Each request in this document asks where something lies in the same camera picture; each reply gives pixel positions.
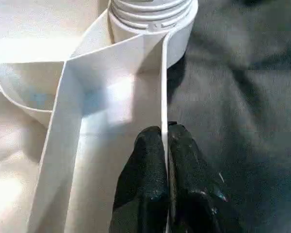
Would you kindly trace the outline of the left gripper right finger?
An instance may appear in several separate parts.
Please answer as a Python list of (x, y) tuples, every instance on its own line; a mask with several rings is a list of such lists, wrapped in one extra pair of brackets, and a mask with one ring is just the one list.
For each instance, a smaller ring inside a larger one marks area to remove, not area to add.
[(171, 231), (233, 233), (235, 210), (222, 177), (205, 161), (192, 134), (168, 123)]

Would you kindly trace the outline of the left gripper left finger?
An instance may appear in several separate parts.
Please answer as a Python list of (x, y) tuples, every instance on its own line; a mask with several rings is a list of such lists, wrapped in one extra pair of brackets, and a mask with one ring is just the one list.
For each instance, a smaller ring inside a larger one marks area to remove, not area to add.
[(163, 233), (169, 189), (161, 130), (143, 129), (117, 181), (111, 233)]

